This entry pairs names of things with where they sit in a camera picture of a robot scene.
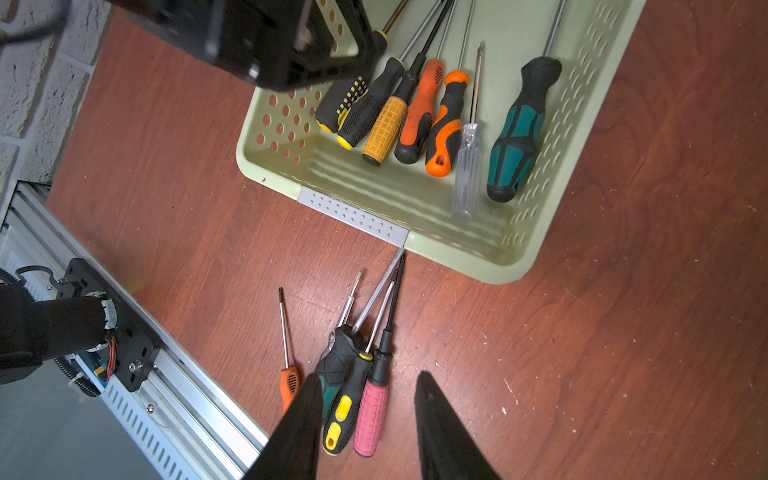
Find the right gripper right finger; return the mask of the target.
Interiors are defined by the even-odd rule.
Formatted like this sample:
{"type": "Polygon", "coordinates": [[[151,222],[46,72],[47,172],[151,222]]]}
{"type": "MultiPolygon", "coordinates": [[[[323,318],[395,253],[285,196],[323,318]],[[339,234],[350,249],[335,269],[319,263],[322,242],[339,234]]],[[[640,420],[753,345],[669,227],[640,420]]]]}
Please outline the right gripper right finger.
{"type": "Polygon", "coordinates": [[[414,405],[423,479],[500,479],[428,371],[417,378],[414,405]]]}

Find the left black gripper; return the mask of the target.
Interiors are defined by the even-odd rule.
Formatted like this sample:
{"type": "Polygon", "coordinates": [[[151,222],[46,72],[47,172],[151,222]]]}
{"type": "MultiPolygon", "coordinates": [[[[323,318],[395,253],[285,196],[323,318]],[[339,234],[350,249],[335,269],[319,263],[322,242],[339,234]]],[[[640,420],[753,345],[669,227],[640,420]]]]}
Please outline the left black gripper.
{"type": "Polygon", "coordinates": [[[314,1],[115,1],[137,23],[187,54],[261,89],[370,74],[384,51],[363,3],[339,1],[357,45],[333,57],[333,37],[314,1]]]}

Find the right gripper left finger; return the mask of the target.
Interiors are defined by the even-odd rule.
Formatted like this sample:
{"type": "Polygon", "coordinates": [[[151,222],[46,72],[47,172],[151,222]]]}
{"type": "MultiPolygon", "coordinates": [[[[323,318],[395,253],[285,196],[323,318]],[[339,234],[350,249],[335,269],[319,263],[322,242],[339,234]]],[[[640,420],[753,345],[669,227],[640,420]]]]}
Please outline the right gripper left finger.
{"type": "Polygon", "coordinates": [[[322,413],[322,384],[312,373],[243,479],[316,479],[322,413]]]}

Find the black yellow striped screwdriver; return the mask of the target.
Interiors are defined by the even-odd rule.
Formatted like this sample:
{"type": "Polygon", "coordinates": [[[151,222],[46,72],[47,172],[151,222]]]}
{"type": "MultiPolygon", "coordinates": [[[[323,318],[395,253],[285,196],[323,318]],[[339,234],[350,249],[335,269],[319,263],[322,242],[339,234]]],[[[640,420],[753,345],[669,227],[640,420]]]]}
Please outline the black yellow striped screwdriver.
{"type": "MultiPolygon", "coordinates": [[[[386,25],[382,29],[373,32],[374,40],[377,45],[373,66],[377,65],[378,61],[385,53],[388,47],[387,34],[407,4],[408,0],[402,0],[390,16],[386,25]]],[[[368,83],[371,81],[371,75],[372,73],[368,72],[363,76],[340,79],[333,83],[314,114],[318,125],[323,131],[327,133],[336,133],[341,128],[352,105],[367,92],[368,83]]]]}

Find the black yellow small screwdriver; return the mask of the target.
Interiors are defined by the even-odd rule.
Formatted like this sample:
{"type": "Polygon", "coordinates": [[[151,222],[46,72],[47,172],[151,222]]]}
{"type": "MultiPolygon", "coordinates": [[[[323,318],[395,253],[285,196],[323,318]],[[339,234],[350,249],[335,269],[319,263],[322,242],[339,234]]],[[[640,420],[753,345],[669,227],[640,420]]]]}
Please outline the black yellow small screwdriver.
{"type": "Polygon", "coordinates": [[[352,105],[343,125],[336,134],[337,142],[346,150],[355,148],[370,132],[397,80],[403,75],[404,60],[444,4],[445,1],[434,3],[402,53],[388,59],[381,74],[370,83],[365,94],[352,105]]]}

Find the yellow handled screwdriver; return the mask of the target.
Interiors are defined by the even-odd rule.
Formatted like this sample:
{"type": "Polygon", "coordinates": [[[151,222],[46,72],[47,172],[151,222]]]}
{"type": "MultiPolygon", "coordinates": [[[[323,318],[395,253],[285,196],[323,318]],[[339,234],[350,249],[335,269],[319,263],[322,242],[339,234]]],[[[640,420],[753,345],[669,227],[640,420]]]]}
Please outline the yellow handled screwdriver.
{"type": "Polygon", "coordinates": [[[427,53],[445,17],[452,12],[453,4],[454,1],[448,1],[443,7],[422,50],[414,58],[411,67],[404,72],[400,84],[381,110],[362,154],[362,158],[369,164],[376,167],[380,166],[391,152],[406,118],[414,91],[419,84],[422,68],[426,63],[427,53]]]}

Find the orange black curved screwdriver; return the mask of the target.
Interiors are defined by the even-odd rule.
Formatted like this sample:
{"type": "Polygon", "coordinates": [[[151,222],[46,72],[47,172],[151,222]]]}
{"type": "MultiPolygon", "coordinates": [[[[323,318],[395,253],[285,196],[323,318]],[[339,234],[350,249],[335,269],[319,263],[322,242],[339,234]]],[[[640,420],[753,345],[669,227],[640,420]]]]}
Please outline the orange black curved screwdriver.
{"type": "Polygon", "coordinates": [[[458,66],[448,73],[438,116],[429,132],[426,153],[426,172],[433,177],[446,177],[452,170],[461,143],[461,115],[464,108],[465,90],[470,76],[464,69],[470,29],[473,23],[476,2],[469,6],[458,66]]]}

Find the clear handled screwdriver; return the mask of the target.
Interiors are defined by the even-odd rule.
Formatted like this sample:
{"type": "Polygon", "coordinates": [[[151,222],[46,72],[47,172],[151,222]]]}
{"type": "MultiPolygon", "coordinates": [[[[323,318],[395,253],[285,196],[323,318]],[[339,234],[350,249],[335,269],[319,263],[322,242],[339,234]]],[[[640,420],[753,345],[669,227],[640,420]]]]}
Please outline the clear handled screwdriver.
{"type": "Polygon", "coordinates": [[[476,55],[469,122],[462,127],[461,147],[458,152],[458,168],[452,197],[452,219],[459,226],[466,226],[470,223],[477,197],[481,163],[481,128],[477,121],[477,114],[484,50],[485,42],[482,41],[476,55]]]}

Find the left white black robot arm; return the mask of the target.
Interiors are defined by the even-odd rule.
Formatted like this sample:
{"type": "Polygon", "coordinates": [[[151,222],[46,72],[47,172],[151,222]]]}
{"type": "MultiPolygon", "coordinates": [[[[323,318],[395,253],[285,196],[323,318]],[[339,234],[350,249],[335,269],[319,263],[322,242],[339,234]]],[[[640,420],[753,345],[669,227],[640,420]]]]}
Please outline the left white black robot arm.
{"type": "MultiPolygon", "coordinates": [[[[261,89],[285,92],[369,74],[384,46],[360,1],[338,9],[357,51],[332,53],[330,28],[314,1],[119,1],[147,31],[228,74],[261,89]]],[[[146,380],[160,339],[139,323],[124,297],[89,271],[84,260],[54,285],[60,295],[38,301],[20,274],[1,273],[1,381],[28,377],[54,360],[70,379],[67,358],[106,349],[108,379],[130,391],[146,380]]]]}

